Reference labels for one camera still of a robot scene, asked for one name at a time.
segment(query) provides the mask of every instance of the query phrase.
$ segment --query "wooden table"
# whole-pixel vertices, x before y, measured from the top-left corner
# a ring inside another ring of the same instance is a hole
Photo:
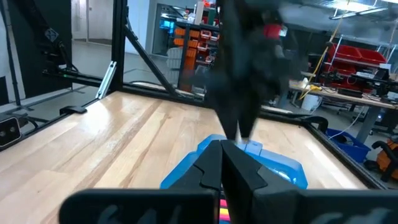
[[[302,92],[308,91],[308,90],[300,87],[298,84],[299,83],[297,81],[290,81],[290,89],[295,90],[295,91],[302,91]],[[366,115],[366,119],[364,120],[362,127],[356,136],[356,139],[358,141],[360,141],[361,143],[364,143],[366,138],[368,137],[370,131],[372,130],[372,128],[374,126],[374,123],[377,120],[377,117],[379,116],[379,114],[381,112],[381,108],[398,110],[398,105],[392,105],[390,103],[380,102],[379,98],[376,98],[375,96],[369,96],[366,94],[364,94],[364,97],[362,97],[362,98],[342,95],[342,94],[337,93],[336,91],[331,91],[331,90],[330,91],[325,91],[325,90],[311,91],[310,94],[330,97],[330,98],[339,99],[339,100],[350,101],[356,105],[369,106],[369,110],[368,110],[368,114]],[[279,106],[282,106],[283,102],[286,101],[287,94],[284,94],[283,97],[284,97],[284,99],[281,100],[282,103],[279,103]]]
[[[1,223],[56,223],[62,201],[85,188],[159,187],[210,134],[212,110],[113,93],[0,152]],[[366,187],[305,128],[260,119],[253,140],[302,163],[310,189]]]

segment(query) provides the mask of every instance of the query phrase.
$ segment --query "wooden tabletop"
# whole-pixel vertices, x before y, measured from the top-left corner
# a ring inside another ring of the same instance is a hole
[[[303,92],[308,91],[307,89],[302,88],[299,85],[298,81],[290,81],[290,89],[303,91]],[[358,103],[358,104],[362,104],[362,105],[378,106],[378,107],[381,107],[381,108],[398,110],[398,105],[392,105],[390,103],[380,102],[379,98],[377,98],[375,96],[369,96],[369,95],[367,95],[365,93],[364,93],[364,96],[362,98],[342,95],[342,94],[337,93],[337,91],[335,91],[335,90],[311,91],[308,94],[318,95],[318,96],[327,96],[327,97],[331,97],[331,98],[336,98],[336,99],[341,99],[341,100],[346,100],[346,101],[352,101],[352,102],[355,102],[355,103]]]
[[[0,152],[1,223],[56,223],[77,190],[159,187],[210,134],[212,110],[113,93]],[[302,163],[310,189],[365,186],[305,128],[260,119],[253,140]]]

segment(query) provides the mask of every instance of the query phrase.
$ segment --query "red object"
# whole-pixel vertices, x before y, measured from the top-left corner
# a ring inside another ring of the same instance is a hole
[[[352,75],[356,73],[355,66],[342,62],[333,62],[333,66],[330,68],[330,65],[325,65],[323,69],[324,72],[332,72],[337,69],[337,72],[343,75]]]
[[[329,48],[329,60],[333,58],[336,51],[336,47],[337,44],[333,44],[333,46]],[[362,56],[357,48],[347,45],[340,45],[338,47],[336,57],[358,61],[361,59]]]
[[[361,54],[360,62],[372,63],[372,64],[380,64],[386,63],[387,60],[384,58],[382,54],[374,50],[367,49],[358,49],[358,52]]]
[[[203,20],[204,24],[207,24],[207,16],[203,16],[201,19]],[[218,19],[214,19],[214,21],[216,22],[216,25],[218,25]]]
[[[227,206],[226,206],[226,200],[222,200],[222,199],[221,199],[221,200],[220,200],[220,206],[221,206],[221,207],[227,207]]]
[[[207,2],[207,0],[202,0],[203,3],[205,3],[205,7],[210,7],[210,3]]]
[[[229,219],[229,216],[227,216],[227,215],[221,215],[221,214],[220,214],[220,220],[223,220],[223,221],[231,221],[231,220]]]
[[[279,39],[279,33],[282,26],[279,24],[269,24],[264,26],[264,35],[271,39]]]

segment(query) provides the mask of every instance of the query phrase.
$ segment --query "blue bin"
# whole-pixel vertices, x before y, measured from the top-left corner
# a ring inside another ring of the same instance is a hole
[[[161,189],[169,188],[176,180],[178,180],[189,167],[199,158],[200,154],[206,149],[206,147],[213,140],[224,140],[226,139],[222,135],[212,134],[205,140],[199,143],[198,148],[195,152],[190,152],[186,155],[183,160],[171,171],[171,173],[163,180],[160,184]],[[282,178],[288,180],[292,184],[306,189],[308,182],[305,178],[304,170],[302,165],[288,157],[285,157],[274,152],[270,152],[262,149],[262,144],[255,141],[249,141],[247,144],[237,144],[246,154],[257,160],[264,166],[268,167],[271,171],[280,175]]]
[[[334,136],[341,131],[339,130],[334,130],[328,128],[327,130],[327,136],[331,137]],[[360,143],[356,138],[354,138],[352,135],[348,134],[347,132],[341,133],[347,140],[352,141],[353,145],[348,145],[348,144],[342,144],[338,141],[336,141],[334,138],[331,140],[345,153],[347,153],[351,158],[353,158],[356,162],[358,163],[363,163],[366,159],[366,155],[368,152],[371,150],[367,146],[365,146],[363,143]]]

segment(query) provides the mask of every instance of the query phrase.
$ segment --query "storage shelf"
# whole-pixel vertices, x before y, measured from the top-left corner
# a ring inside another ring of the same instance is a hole
[[[378,65],[378,64],[359,62],[359,61],[345,59],[345,58],[335,57],[335,60],[337,62],[346,62],[346,63],[350,63],[350,64],[353,64],[353,65],[360,65],[360,66],[372,67],[372,68],[381,68],[380,65]]]
[[[216,31],[216,32],[220,31],[219,27],[211,26],[211,25],[208,25],[208,24],[195,25],[195,24],[190,24],[190,23],[187,23],[187,22],[179,22],[179,21],[177,21],[175,23],[175,25],[177,25],[179,27],[190,27],[191,29],[198,29],[198,30],[205,29],[205,30],[211,30],[211,31]]]

